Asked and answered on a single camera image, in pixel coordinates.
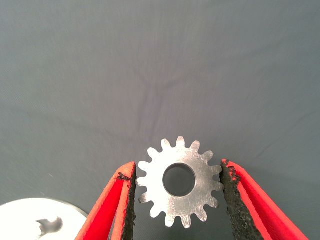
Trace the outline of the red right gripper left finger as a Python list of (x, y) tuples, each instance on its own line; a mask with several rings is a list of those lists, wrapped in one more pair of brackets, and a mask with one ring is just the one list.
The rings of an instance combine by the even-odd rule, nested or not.
[(132, 161), (114, 173), (77, 234), (77, 240), (133, 239), (136, 168)]

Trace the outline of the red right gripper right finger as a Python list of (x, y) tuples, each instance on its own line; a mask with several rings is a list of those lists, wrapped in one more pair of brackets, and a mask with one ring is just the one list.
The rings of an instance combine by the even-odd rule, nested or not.
[(221, 160), (220, 180), (236, 240), (306, 240), (261, 186), (240, 165)]

